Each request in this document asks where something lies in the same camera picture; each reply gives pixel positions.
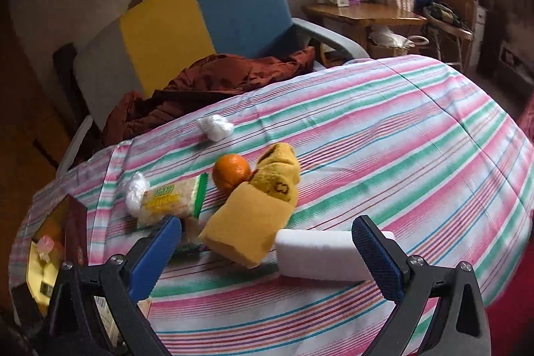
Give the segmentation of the striped pink green bedsheet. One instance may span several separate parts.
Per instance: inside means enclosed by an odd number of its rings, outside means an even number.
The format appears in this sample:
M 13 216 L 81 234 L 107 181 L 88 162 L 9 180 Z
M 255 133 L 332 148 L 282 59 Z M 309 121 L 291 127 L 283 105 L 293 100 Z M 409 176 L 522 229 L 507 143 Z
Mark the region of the striped pink green bedsheet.
M 200 118 L 220 115 L 220 142 Z M 289 225 L 347 231 L 366 214 L 405 252 L 473 265 L 486 304 L 506 288 L 529 242 L 533 146 L 513 119 L 455 69 L 422 56 L 360 61 L 231 97 L 105 148 L 36 193 L 9 258 L 24 282 L 30 238 L 66 196 L 88 211 L 89 261 L 138 238 L 124 188 L 210 172 L 238 153 L 257 159 L 290 144 L 300 162 Z M 168 265 L 149 322 L 174 355 L 356 355 L 393 305 L 372 283 L 343 286 L 279 274 L 275 255 L 253 269 L 202 251 Z

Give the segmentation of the wooden side table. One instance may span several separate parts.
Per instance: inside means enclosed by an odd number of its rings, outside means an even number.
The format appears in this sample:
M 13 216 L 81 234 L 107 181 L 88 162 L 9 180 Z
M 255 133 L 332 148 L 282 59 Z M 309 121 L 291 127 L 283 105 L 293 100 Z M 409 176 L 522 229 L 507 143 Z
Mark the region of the wooden side table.
M 306 17 L 314 23 L 324 23 L 325 19 L 349 26 L 349 38 L 367 49 L 367 41 L 374 25 L 414 26 L 420 29 L 426 18 L 419 14 L 385 4 L 354 4 L 337 7 L 331 4 L 304 5 Z

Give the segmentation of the grey yellow blue chair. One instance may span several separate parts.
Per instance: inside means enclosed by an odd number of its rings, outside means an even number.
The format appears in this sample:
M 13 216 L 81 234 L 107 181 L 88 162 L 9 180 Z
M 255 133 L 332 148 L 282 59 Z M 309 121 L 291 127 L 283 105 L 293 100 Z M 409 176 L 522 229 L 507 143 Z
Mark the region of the grey yellow blue chair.
M 135 90 L 149 97 L 181 69 L 215 53 L 245 58 L 290 54 L 322 42 L 348 60 L 365 59 L 351 39 L 291 15 L 287 0 L 145 0 L 78 49 L 52 55 L 80 125 L 61 159 L 65 174 L 91 129 L 102 129 L 119 99 Z

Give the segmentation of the rust brown quilted jacket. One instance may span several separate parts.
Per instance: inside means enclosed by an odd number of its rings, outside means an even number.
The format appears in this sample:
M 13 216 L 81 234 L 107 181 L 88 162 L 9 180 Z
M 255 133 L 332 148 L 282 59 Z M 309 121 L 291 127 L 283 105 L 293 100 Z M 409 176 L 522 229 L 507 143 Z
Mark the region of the rust brown quilted jacket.
M 149 98 L 134 90 L 126 93 L 108 115 L 101 142 L 118 144 L 228 97 L 311 73 L 314 61 L 315 49 L 310 46 L 280 59 L 209 55 Z

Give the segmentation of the orange tangerine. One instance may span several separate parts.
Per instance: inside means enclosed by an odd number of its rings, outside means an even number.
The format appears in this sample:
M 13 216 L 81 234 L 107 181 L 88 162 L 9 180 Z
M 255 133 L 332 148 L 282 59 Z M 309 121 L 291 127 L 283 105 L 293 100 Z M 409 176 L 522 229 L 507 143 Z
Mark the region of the orange tangerine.
M 230 194 L 239 184 L 248 181 L 251 173 L 251 167 L 243 156 L 229 153 L 217 159 L 212 178 L 221 193 Z

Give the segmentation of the rice cracker snack packet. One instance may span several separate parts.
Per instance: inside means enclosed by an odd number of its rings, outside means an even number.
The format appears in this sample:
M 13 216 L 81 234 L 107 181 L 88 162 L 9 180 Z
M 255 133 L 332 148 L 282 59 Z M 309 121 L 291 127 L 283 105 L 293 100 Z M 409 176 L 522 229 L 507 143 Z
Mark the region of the rice cracker snack packet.
M 201 173 L 148 189 L 141 196 L 138 226 L 155 225 L 165 215 L 197 220 L 206 197 L 207 182 L 208 175 Z

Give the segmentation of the white foam block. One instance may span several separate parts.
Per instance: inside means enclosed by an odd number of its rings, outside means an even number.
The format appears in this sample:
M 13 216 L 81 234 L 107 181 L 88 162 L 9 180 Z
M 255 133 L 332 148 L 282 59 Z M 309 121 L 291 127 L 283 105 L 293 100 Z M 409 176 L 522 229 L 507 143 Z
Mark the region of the white foam block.
M 373 277 L 369 267 L 387 262 L 385 249 L 363 242 L 360 251 L 348 231 L 280 230 L 274 239 L 277 264 L 285 277 L 356 283 Z

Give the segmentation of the yellow knitted sock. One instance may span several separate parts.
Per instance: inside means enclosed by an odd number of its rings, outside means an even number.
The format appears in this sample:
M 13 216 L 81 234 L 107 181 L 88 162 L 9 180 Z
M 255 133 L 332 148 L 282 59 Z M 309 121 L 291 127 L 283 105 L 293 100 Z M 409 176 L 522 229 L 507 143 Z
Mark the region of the yellow knitted sock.
M 257 161 L 249 183 L 256 189 L 295 207 L 298 202 L 300 163 L 288 143 L 272 145 Z

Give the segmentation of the yellow sponge block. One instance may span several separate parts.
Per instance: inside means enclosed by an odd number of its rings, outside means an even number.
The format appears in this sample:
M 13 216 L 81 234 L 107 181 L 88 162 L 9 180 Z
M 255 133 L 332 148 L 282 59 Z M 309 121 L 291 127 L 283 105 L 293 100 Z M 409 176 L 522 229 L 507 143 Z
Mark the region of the yellow sponge block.
M 209 218 L 199 234 L 212 252 L 256 268 L 268 255 L 278 231 L 285 228 L 295 207 L 251 184 L 242 183 Z

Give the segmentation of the crumpled white tissue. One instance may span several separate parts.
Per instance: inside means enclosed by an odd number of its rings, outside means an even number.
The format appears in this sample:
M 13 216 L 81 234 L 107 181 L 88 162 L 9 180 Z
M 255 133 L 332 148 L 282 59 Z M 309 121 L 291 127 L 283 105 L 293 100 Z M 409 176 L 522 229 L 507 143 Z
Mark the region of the crumpled white tissue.
M 234 132 L 234 124 L 220 115 L 200 118 L 197 124 L 202 133 L 212 142 L 220 142 Z

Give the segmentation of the gold metal tin box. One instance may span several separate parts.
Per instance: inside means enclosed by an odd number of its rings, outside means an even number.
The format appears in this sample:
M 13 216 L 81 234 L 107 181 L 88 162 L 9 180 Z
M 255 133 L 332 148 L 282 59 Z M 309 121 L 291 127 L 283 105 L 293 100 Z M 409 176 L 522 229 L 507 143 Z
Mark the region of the gold metal tin box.
M 176 245 L 180 223 L 166 218 L 125 254 L 91 266 L 87 210 L 71 195 L 30 238 L 26 279 L 14 290 L 20 322 L 39 355 L 164 355 L 139 303 Z

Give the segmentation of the crumpled white plastic wrap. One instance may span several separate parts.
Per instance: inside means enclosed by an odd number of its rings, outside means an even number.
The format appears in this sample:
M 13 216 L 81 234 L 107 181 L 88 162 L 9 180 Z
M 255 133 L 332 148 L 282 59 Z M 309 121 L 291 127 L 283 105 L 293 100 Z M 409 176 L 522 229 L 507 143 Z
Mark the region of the crumpled white plastic wrap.
M 125 203 L 128 213 L 134 218 L 141 215 L 142 201 L 149 189 L 150 183 L 140 171 L 136 171 L 128 181 L 125 188 Z

